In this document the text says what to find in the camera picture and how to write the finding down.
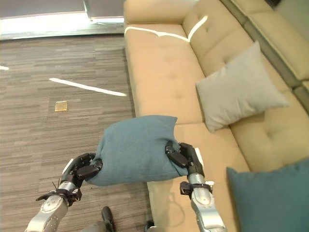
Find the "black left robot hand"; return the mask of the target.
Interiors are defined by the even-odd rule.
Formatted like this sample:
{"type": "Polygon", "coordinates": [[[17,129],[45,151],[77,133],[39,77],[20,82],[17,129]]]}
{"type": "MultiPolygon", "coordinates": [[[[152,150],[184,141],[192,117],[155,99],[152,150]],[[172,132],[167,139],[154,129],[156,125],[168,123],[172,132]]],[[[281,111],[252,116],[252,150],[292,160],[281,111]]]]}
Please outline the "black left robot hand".
{"type": "Polygon", "coordinates": [[[95,153],[84,153],[70,159],[63,169],[61,184],[71,183],[80,188],[84,180],[96,176],[103,167],[101,159],[95,159],[95,153]]]}

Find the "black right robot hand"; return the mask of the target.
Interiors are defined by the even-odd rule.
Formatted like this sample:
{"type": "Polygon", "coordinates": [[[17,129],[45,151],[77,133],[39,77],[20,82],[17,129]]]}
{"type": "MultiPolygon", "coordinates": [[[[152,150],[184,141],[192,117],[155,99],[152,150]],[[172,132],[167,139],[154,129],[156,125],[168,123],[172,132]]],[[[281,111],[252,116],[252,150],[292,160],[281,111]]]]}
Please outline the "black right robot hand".
{"type": "Polygon", "coordinates": [[[165,154],[168,159],[178,167],[186,169],[187,176],[199,174],[205,177],[203,166],[193,146],[187,143],[178,143],[178,145],[179,149],[176,150],[172,141],[167,142],[165,154]]]}

